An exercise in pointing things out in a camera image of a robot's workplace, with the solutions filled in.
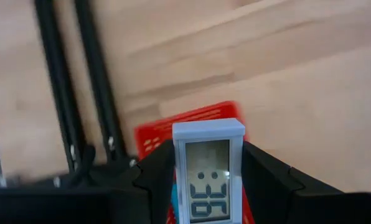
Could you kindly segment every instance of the metal screw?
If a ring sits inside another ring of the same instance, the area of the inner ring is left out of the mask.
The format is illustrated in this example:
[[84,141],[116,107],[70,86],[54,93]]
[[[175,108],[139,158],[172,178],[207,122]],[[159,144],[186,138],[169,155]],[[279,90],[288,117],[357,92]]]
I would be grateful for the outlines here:
[[108,138],[108,145],[109,145],[111,151],[114,151],[115,150],[115,146],[113,144],[113,137],[112,136],[110,136]]
[[73,145],[70,146],[70,152],[71,152],[72,161],[75,161],[76,160],[76,157],[75,157],[75,146],[73,146]]
[[6,178],[4,178],[3,176],[0,176],[0,186],[1,187],[7,187]]
[[130,162],[129,162],[129,166],[130,167],[132,167],[132,166],[134,166],[134,165],[136,165],[137,164],[137,160],[136,159],[132,159],[132,160],[130,160]]
[[53,183],[54,183],[54,187],[60,187],[61,186],[61,179],[60,179],[60,177],[54,177]]

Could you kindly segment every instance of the black metal rod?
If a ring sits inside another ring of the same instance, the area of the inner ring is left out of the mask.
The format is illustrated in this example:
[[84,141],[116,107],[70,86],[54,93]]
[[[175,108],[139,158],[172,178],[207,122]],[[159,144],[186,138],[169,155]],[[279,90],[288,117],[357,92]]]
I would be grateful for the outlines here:
[[59,118],[61,135],[70,172],[82,159],[86,145],[69,69],[63,51],[62,40],[55,18],[52,0],[35,0],[40,36]]
[[90,2],[88,0],[75,0],[75,8],[106,155],[108,162],[110,162],[128,155],[108,79],[108,72],[93,21],[93,14],[90,9]]

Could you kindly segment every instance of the lcd display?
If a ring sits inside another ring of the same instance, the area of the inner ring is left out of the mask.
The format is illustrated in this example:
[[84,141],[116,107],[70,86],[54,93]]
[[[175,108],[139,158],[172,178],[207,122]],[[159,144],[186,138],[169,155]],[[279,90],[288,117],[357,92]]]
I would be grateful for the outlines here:
[[185,144],[190,222],[230,219],[230,140]]

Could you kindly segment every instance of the black holder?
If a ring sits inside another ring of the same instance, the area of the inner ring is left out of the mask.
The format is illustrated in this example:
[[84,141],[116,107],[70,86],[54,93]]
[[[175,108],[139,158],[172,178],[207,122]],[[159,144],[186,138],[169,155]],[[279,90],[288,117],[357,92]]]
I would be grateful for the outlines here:
[[[85,151],[83,161],[93,157]],[[0,223],[166,223],[174,161],[173,143],[166,141],[130,169],[90,167],[89,161],[61,188],[39,182],[0,189]]]
[[127,157],[120,120],[89,0],[74,0],[108,162]]
[[371,223],[371,193],[345,194],[249,142],[242,182],[256,224]]
[[35,10],[69,171],[73,172],[82,159],[83,148],[86,146],[85,133],[63,51],[53,1],[35,0]]

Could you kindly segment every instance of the wood grain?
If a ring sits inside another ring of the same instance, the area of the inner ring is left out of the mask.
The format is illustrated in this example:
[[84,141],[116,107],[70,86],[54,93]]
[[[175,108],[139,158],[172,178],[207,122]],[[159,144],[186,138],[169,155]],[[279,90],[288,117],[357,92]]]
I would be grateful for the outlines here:
[[0,158],[24,179],[67,170],[30,1],[0,3]]
[[[55,3],[83,126],[104,162],[73,6]],[[342,190],[371,190],[371,0],[93,5],[130,154],[135,126],[235,100],[252,143]],[[0,156],[8,174],[67,168],[29,0],[0,1]]]

